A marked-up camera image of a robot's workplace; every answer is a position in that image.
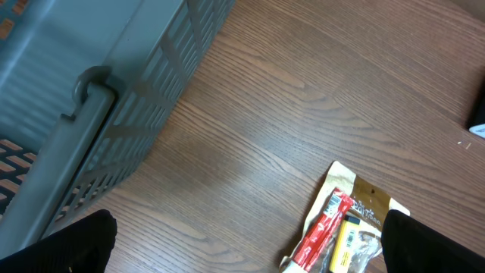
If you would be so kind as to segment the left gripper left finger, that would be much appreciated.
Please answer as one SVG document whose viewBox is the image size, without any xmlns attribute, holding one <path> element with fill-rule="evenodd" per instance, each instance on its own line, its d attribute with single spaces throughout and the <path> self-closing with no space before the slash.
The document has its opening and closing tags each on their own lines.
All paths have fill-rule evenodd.
<svg viewBox="0 0 485 273">
<path fill-rule="evenodd" d="M 103 273 L 116 235 L 116 219 L 101 209 L 3 258 L 1 273 Z"/>
</svg>

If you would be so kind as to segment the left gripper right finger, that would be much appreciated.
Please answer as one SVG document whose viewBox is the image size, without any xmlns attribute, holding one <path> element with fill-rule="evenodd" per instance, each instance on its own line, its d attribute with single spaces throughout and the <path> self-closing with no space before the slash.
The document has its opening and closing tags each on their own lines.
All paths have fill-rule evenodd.
<svg viewBox="0 0 485 273">
<path fill-rule="evenodd" d="M 484 273 L 484 257 L 395 209 L 381 244 L 388 273 Z"/>
</svg>

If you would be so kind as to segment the brown snack pouch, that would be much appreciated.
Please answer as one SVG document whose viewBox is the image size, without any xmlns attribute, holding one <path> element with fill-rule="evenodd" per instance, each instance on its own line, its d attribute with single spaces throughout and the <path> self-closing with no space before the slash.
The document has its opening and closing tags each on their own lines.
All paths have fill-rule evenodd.
<svg viewBox="0 0 485 273">
<path fill-rule="evenodd" d="M 302 237 L 291 254 L 283 257 L 279 267 L 280 272 L 306 273 L 294 263 L 293 256 L 296 254 L 303 237 L 327 206 L 335 187 L 341 189 L 354 201 L 353 206 L 345 216 L 354 216 L 360 220 L 360 231 L 354 241 L 354 253 L 348 272 L 365 271 L 370 260 L 382 253 L 380 239 L 382 237 L 383 223 L 389 210 L 395 209 L 405 215 L 410 215 L 410 211 L 406 207 L 395 201 L 386 192 L 360 178 L 340 162 L 335 161 L 328 169 L 322 187 L 311 204 L 308 214 L 305 216 Z M 310 272 L 330 272 L 330 260 L 343 220 L 334 231 L 329 243 L 324 247 Z"/>
</svg>

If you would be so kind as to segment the yellow black item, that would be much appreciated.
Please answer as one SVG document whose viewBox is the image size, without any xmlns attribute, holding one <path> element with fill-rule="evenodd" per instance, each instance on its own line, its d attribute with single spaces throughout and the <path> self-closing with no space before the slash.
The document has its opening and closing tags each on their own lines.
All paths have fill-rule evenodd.
<svg viewBox="0 0 485 273">
<path fill-rule="evenodd" d="M 354 241 L 360 231 L 360 220 L 346 215 L 340 226 L 336 245 L 330 260 L 331 273 L 347 273 L 354 253 Z"/>
</svg>

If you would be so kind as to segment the red item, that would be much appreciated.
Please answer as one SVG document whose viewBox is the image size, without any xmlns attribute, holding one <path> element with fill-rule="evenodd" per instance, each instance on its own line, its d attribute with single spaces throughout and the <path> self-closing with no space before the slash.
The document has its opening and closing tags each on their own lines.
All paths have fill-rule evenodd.
<svg viewBox="0 0 485 273">
<path fill-rule="evenodd" d="M 299 244 L 293 261 L 304 272 L 310 272 L 334 231 L 339 227 L 354 201 L 341 189 L 335 187 L 327 206 L 318 216 Z"/>
</svg>

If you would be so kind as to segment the white barcode scanner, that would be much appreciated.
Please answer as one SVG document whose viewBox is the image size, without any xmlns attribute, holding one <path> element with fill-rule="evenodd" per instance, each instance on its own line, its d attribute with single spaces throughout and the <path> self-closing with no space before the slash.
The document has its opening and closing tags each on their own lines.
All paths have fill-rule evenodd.
<svg viewBox="0 0 485 273">
<path fill-rule="evenodd" d="M 477 93 L 477 98 L 474 100 L 473 108 L 469 115 L 467 122 L 467 129 L 472 134 L 485 138 L 485 83 L 482 80 L 480 88 Z"/>
</svg>

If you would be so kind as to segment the grey plastic mesh basket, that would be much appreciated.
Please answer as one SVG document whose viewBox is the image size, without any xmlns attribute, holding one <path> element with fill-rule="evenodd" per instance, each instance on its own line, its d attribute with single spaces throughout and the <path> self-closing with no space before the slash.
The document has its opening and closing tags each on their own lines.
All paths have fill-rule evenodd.
<svg viewBox="0 0 485 273">
<path fill-rule="evenodd" d="M 1 0 L 1 255 L 148 154 L 235 0 Z"/>
</svg>

